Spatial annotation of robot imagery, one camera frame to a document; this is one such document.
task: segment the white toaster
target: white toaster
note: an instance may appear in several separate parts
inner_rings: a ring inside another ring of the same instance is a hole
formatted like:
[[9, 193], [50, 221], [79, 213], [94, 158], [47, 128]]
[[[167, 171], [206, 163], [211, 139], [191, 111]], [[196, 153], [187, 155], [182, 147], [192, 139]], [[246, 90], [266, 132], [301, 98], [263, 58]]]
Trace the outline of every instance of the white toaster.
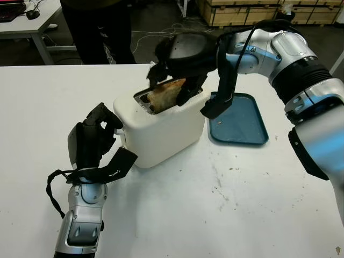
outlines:
[[153, 167], [197, 141], [205, 121], [200, 110], [210, 98], [210, 92], [203, 90], [183, 106], [154, 114], [148, 93], [130, 91], [113, 102], [114, 113], [124, 124], [122, 144], [138, 156], [135, 164], [140, 168]]

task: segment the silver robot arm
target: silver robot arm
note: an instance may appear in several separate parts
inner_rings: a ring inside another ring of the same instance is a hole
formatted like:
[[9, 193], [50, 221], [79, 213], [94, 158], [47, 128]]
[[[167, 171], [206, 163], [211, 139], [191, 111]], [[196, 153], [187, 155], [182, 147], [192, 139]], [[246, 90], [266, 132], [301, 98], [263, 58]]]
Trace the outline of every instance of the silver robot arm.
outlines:
[[[55, 171], [48, 177], [47, 185], [47, 193], [63, 218], [54, 258], [95, 256], [104, 228], [102, 211], [108, 196], [106, 184], [125, 177], [137, 159], [134, 153], [120, 147], [107, 166], [98, 167], [102, 155], [115, 142], [114, 132], [122, 127], [121, 121], [100, 103], [69, 133], [69, 158], [74, 170]], [[72, 184], [67, 214], [52, 195], [51, 182], [58, 175], [63, 175], [67, 183]]]
[[[237, 33], [226, 53], [235, 66], [250, 31]], [[309, 174], [330, 180], [344, 224], [344, 84], [332, 78], [297, 33], [256, 30], [238, 73], [268, 77], [295, 125], [289, 139]]]
[[[219, 38], [181, 33], [159, 43], [155, 55], [159, 61], [147, 76], [151, 87], [167, 75], [188, 80], [218, 69], [217, 94], [201, 109], [209, 119], [230, 108], [238, 73], [267, 77], [295, 125], [288, 135], [295, 153], [309, 174], [331, 181], [344, 224], [344, 84], [332, 78], [290, 23], [264, 20]], [[185, 82], [177, 105], [194, 88]]]

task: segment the blue tray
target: blue tray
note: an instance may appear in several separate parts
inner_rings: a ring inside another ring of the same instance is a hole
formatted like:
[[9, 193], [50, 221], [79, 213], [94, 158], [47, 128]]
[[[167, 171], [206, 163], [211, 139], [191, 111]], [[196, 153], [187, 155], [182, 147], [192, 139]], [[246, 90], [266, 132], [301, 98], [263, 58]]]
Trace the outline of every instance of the blue tray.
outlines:
[[209, 120], [210, 135], [230, 144], [263, 145], [269, 140], [255, 99], [235, 93], [233, 104], [214, 120]]

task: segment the black strap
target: black strap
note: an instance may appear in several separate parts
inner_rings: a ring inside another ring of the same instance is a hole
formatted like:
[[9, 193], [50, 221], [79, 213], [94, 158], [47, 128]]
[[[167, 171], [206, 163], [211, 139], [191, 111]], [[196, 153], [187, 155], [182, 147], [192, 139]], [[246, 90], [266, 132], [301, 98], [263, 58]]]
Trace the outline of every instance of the black strap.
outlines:
[[[56, 176], [63, 175], [67, 179], [67, 183], [72, 184], [106, 184], [125, 177], [137, 158], [138, 157], [134, 153], [130, 152], [124, 147], [120, 147], [110, 160], [109, 164], [103, 168], [66, 171], [61, 171], [58, 169], [48, 176], [46, 188], [47, 194], [55, 209], [59, 212], [63, 219], [65, 217], [65, 213], [61, 210], [59, 203], [53, 197], [51, 187], [51, 182]], [[85, 177], [86, 179], [90, 180], [90, 182], [82, 182], [80, 181], [80, 177]], [[103, 231], [103, 229], [104, 222], [102, 221], [101, 231]]]
[[60, 169], [58, 169], [55, 172], [51, 173], [48, 176], [48, 183], [47, 183], [47, 188], [46, 188], [47, 194], [50, 197], [50, 200], [52, 201], [52, 204], [54, 205], [55, 209], [59, 212], [59, 214], [61, 215], [62, 219], [65, 217], [65, 213], [61, 210], [61, 207], [60, 207], [59, 203], [53, 197], [51, 182], [55, 178], [55, 176], [59, 176], [59, 175], [62, 175], [64, 173], [66, 173], [66, 171], [63, 172]]
[[[61, 206], [56, 201], [56, 199], [53, 197], [51, 183], [52, 183], [53, 179], [55, 178], [55, 176], [64, 175], [68, 179], [69, 177], [66, 176], [66, 173], [72, 173], [72, 172], [74, 172], [74, 171], [71, 171], [71, 170], [61, 171], [60, 169], [58, 169], [48, 176], [48, 183], [47, 183], [46, 191], [47, 191], [48, 196], [50, 197], [50, 200], [52, 201], [52, 204], [54, 205], [55, 209], [59, 212], [62, 219], [65, 217], [65, 213], [62, 211]], [[103, 230], [104, 230], [104, 222], [102, 221], [101, 231], [103, 231]]]

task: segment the person's leg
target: person's leg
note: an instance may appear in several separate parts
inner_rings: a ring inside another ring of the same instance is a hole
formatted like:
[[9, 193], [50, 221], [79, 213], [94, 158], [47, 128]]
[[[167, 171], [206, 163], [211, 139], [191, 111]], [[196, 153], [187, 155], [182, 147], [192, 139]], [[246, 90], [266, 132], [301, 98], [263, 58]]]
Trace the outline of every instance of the person's leg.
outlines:
[[76, 49], [85, 65], [108, 65], [96, 18], [92, 11], [79, 11], [61, 3]]
[[131, 21], [126, 1], [103, 8], [99, 13], [99, 26], [104, 27], [116, 63], [136, 63], [130, 50]]

